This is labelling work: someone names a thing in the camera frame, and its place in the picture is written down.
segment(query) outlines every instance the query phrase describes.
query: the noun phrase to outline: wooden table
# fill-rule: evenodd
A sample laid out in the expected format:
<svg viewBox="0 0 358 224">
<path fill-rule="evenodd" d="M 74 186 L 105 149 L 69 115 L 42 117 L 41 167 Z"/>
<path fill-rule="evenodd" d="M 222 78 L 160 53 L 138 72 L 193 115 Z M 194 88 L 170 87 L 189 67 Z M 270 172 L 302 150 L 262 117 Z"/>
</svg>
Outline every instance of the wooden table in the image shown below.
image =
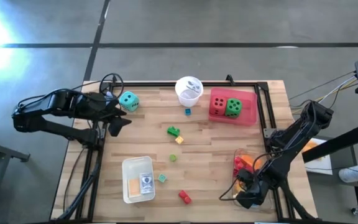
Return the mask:
<svg viewBox="0 0 358 224">
<path fill-rule="evenodd" d="M 267 81 L 278 128 L 285 129 L 293 122 L 284 82 Z M 98 91 L 99 84 L 84 86 L 82 91 Z M 254 91 L 251 87 L 225 87 Z M 140 98 L 139 108 L 125 118 L 132 123 L 123 127 L 118 137 L 106 138 L 103 163 L 99 177 L 98 194 L 94 210 L 94 222 L 272 222 L 277 221 L 274 205 L 268 210 L 246 210 L 233 202 L 222 202 L 218 197 L 230 186 L 232 159 L 236 149 L 253 154 L 265 152 L 260 123 L 254 126 L 208 121 L 211 88 L 204 88 L 204 95 L 192 115 L 185 116 L 173 87 L 126 87 Z M 262 97 L 265 117 L 267 108 Z M 167 134 L 167 128 L 180 128 L 185 141 L 179 145 Z M 84 129 L 86 121 L 76 119 L 75 128 Z M 63 195 L 73 164 L 81 151 L 81 145 L 70 141 L 62 175 L 57 190 L 51 218 L 62 214 Z M 176 154 L 176 162 L 169 155 Z M 126 204 L 122 200 L 122 170 L 124 159 L 150 156 L 153 160 L 156 196 L 154 200 Z M 75 169 L 68 191 L 66 207 L 78 193 L 81 185 L 85 153 Z M 160 183 L 159 174 L 167 180 Z M 313 216 L 317 216 L 309 181 L 301 154 L 292 162 L 288 175 L 290 188 L 300 203 Z M 185 190 L 192 198 L 185 205 L 178 197 Z M 89 197 L 85 198 L 84 213 L 88 211 Z"/>
</svg>

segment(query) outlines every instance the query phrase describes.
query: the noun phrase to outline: white cable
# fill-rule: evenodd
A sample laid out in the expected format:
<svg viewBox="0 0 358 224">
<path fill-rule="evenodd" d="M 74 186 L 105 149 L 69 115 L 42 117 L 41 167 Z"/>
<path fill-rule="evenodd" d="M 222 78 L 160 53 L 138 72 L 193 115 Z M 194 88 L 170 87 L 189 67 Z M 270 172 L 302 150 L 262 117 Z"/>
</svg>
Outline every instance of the white cable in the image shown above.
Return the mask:
<svg viewBox="0 0 358 224">
<path fill-rule="evenodd" d="M 355 78 L 355 76 L 352 76 L 350 79 L 344 81 L 342 84 L 340 84 L 339 86 L 337 86 L 335 89 L 333 89 L 332 91 L 330 91 L 327 95 L 324 96 L 323 99 L 321 99 L 318 103 L 323 102 L 323 100 L 325 100 L 325 98 L 327 98 L 327 96 L 331 95 L 335 90 L 339 89 L 341 86 L 345 85 L 347 82 L 351 81 L 353 78 Z"/>
</svg>

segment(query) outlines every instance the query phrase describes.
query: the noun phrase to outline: gray floor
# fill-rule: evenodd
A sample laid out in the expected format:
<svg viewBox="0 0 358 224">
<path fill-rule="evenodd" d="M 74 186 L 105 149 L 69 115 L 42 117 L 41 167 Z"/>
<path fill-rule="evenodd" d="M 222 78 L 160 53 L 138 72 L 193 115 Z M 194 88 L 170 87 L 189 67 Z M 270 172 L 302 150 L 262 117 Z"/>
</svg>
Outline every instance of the gray floor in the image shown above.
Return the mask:
<svg viewBox="0 0 358 224">
<path fill-rule="evenodd" d="M 92 43 L 103 0 L 0 0 L 0 43 Z M 358 42 L 358 0 L 112 0 L 101 42 Z M 31 153 L 12 160 L 0 189 L 0 223 L 48 219 L 67 146 L 46 133 L 18 133 L 10 114 L 19 100 L 83 81 L 91 49 L 0 49 L 0 145 Z M 358 48 L 99 49 L 91 80 L 284 80 L 288 96 L 354 70 Z M 328 93 L 343 80 L 294 100 Z M 329 105 L 332 98 L 326 100 Z M 330 127 L 335 137 L 358 126 L 358 95 L 342 91 Z M 56 121 L 71 125 L 70 119 Z M 334 159 L 346 159 L 346 151 Z M 358 223 L 351 187 L 309 176 L 320 218 Z"/>
</svg>

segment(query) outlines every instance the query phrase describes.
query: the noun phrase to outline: small teal cube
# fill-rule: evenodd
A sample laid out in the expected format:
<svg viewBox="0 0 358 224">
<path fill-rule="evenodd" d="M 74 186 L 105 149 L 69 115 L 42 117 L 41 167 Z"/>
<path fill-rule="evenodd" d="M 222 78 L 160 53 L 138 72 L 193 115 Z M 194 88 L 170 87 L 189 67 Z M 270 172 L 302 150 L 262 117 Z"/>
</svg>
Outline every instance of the small teal cube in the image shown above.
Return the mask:
<svg viewBox="0 0 358 224">
<path fill-rule="evenodd" d="M 161 183 L 164 183 L 166 179 L 167 179 L 167 177 L 163 174 L 160 174 L 158 177 L 158 180 L 161 181 Z"/>
<path fill-rule="evenodd" d="M 186 109 L 185 109 L 185 115 L 186 115 L 186 116 L 191 115 L 191 109 L 190 109 L 190 108 L 186 108 Z"/>
<path fill-rule="evenodd" d="M 133 112 L 139 106 L 139 98 L 133 92 L 126 91 L 119 98 L 119 104 L 126 110 Z"/>
</svg>

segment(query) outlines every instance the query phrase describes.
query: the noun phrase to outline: green block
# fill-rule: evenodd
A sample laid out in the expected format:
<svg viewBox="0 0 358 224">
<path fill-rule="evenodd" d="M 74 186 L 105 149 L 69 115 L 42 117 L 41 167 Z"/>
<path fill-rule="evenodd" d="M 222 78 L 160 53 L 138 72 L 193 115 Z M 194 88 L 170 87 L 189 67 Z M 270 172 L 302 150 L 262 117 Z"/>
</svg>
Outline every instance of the green block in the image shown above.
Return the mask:
<svg viewBox="0 0 358 224">
<path fill-rule="evenodd" d="M 180 129 L 179 128 L 175 128 L 174 126 L 170 126 L 168 129 L 167 129 L 167 133 L 168 134 L 171 134 L 175 137 L 178 137 L 179 134 L 180 134 Z"/>
<path fill-rule="evenodd" d="M 158 180 L 161 182 L 161 183 L 164 183 L 165 180 L 167 179 L 167 177 L 163 174 L 160 174 L 159 177 L 158 177 Z"/>
<path fill-rule="evenodd" d="M 227 100 L 226 111 L 224 115 L 229 118 L 238 118 L 241 113 L 242 103 L 240 100 L 230 98 Z"/>
<path fill-rule="evenodd" d="M 174 154 L 169 155 L 169 160 L 171 160 L 171 162 L 175 162 L 177 160 L 177 157 Z"/>
</svg>

